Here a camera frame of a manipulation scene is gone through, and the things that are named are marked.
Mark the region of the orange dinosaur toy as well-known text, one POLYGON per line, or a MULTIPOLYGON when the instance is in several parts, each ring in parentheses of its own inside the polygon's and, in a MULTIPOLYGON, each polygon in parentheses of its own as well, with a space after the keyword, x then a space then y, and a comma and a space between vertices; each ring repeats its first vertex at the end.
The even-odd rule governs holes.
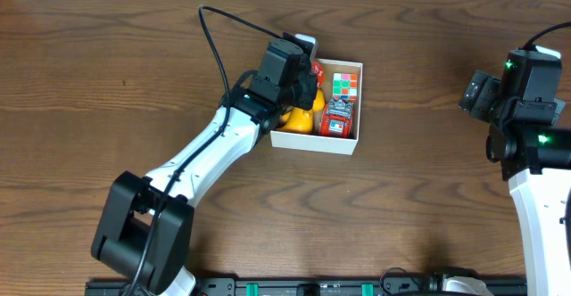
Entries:
POLYGON ((321 89, 317 91, 313 106, 309 110, 293 107, 280 117, 280 132, 296 133, 296 134, 312 134, 314 129, 314 120, 318 113, 325 108, 325 96, 321 89))

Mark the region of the multicoloured puzzle cube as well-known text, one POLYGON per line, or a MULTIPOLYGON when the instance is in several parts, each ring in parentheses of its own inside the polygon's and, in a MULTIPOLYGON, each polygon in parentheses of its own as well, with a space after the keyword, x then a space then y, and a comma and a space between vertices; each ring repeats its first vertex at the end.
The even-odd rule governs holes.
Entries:
POLYGON ((358 98, 358 74, 336 72, 332 80, 332 98, 355 103, 358 98))

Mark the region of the red number ball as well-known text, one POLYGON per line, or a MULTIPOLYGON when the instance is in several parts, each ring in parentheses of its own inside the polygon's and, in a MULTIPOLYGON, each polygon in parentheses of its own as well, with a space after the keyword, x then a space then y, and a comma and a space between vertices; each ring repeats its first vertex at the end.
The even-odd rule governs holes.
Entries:
POLYGON ((321 88, 325 79, 325 71, 322 64, 319 61, 313 61, 311 63, 311 71, 317 78, 317 87, 321 88))

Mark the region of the red toy robot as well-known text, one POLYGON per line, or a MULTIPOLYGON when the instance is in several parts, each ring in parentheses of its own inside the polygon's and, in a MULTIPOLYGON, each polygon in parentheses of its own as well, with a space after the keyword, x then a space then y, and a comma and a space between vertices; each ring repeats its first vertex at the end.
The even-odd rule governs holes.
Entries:
POLYGON ((319 135, 348 138, 352 129, 353 103, 331 99, 322 114, 319 135))

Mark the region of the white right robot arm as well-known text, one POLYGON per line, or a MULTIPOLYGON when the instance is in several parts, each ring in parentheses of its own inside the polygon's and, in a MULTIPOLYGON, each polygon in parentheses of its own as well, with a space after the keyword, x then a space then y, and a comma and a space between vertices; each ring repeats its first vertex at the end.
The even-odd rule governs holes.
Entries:
POLYGON ((531 295, 570 293, 570 131, 557 123, 561 55, 509 52, 501 77, 475 72, 459 107, 488 124, 488 161, 501 165, 515 204, 531 295))

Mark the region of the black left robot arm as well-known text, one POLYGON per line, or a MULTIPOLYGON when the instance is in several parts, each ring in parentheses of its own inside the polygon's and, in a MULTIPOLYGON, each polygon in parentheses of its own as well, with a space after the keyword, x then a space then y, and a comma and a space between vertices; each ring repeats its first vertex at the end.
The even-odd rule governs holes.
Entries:
POLYGON ((311 63, 315 37, 285 34, 269 42, 258 70, 246 71, 220 102, 209 125, 169 161, 112 183, 91 246, 93 258, 153 295, 190 295, 185 267, 194 211, 219 177, 291 107, 310 109, 317 93, 311 63))

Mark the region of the white cardboard box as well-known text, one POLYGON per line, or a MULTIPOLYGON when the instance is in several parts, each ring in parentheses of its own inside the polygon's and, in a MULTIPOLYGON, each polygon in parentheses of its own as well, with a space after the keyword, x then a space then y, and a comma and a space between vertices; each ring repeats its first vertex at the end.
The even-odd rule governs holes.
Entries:
POLYGON ((321 89, 325 96, 325 106, 332 98, 332 80, 336 72, 359 75, 358 98, 353 103, 352 129, 348 138, 327 137, 319 135, 319 127, 323 111, 318 113, 314 120, 312 134, 296 134, 275 130, 270 133, 271 143, 274 147, 304 150, 312 152, 329 152, 351 155, 360 137, 360 102, 362 98, 363 64, 360 62, 346 62, 339 60, 317 59, 325 71, 325 79, 321 89))

